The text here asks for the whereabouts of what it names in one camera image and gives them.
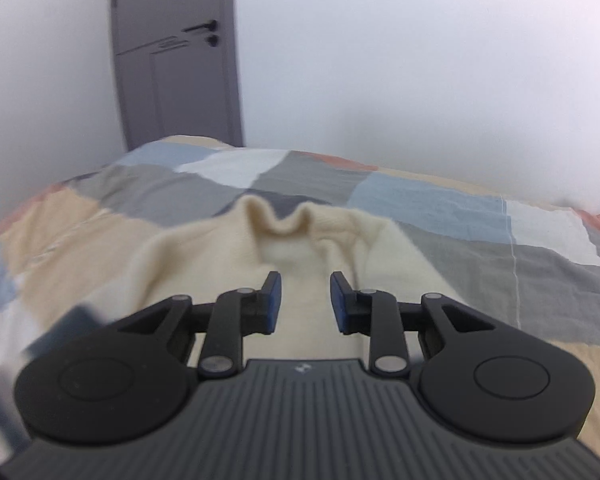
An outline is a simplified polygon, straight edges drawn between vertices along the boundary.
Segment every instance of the door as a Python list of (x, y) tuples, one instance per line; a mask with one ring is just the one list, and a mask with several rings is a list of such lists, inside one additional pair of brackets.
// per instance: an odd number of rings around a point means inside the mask
[(233, 0), (111, 0), (131, 150), (170, 135), (242, 146)]

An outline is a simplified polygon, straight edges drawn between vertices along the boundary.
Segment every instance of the white wall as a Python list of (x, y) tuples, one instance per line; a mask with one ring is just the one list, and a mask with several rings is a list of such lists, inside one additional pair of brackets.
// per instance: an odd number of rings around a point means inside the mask
[(248, 146), (600, 210), (600, 0), (236, 0)]
[(0, 218), (124, 151), (109, 0), (0, 0)]

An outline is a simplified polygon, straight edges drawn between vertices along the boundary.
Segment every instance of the gray gripper base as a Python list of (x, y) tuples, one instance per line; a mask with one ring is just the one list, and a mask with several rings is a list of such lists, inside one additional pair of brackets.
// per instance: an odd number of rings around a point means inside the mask
[(430, 419), (409, 387), (357, 360), (250, 361), (203, 383), (152, 434), (101, 448), (35, 440), (1, 471), (14, 480), (599, 479), (576, 440), (499, 449)]

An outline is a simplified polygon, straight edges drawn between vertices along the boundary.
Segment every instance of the door frame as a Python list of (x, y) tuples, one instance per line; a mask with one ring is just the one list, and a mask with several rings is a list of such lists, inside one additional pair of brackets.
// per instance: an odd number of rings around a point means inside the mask
[[(126, 148), (130, 146), (130, 131), (126, 118), (124, 90), (122, 88), (122, 79), (118, 63), (116, 62), (116, 52), (118, 49), (118, 14), (116, 12), (118, 0), (109, 0), (110, 11), (110, 33), (111, 33), (111, 61), (116, 79), (116, 89), (118, 91), (118, 109), (120, 110), (120, 120), (125, 136)], [(220, 16), (218, 17), (220, 43), (218, 47), (222, 52), (222, 66), (224, 84), (226, 87), (226, 108), (228, 109), (228, 123), (231, 144), (236, 147), (244, 146), (242, 136), (242, 117), (240, 114), (240, 87), (238, 83), (238, 61), (235, 42), (235, 7), (234, 0), (221, 0)]]

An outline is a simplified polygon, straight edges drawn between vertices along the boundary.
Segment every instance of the bed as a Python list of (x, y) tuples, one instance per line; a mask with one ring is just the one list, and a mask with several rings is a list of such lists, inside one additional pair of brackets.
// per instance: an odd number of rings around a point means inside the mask
[[(0, 463), (28, 442), (11, 397), (22, 367), (150, 304), (147, 296), (121, 298), (135, 290), (120, 276), (139, 251), (155, 254), (156, 240), (191, 222), (231, 218), (236, 205), (247, 216), (266, 210), (280, 221), (298, 208), (309, 215), (321, 207), (328, 216), (324, 207), (337, 206), (352, 221), (370, 215), (390, 222), (410, 251), (401, 271), (427, 282), (409, 289), (398, 279), (388, 283), (400, 289), (387, 289), (399, 300), (415, 301), (437, 285), (589, 367), (596, 399), (580, 438), (600, 455), (600, 214), (335, 156), (174, 136), (51, 186), (0, 222)], [(137, 265), (134, 272), (142, 276)], [(193, 283), (194, 300), (212, 301), (224, 285)]]

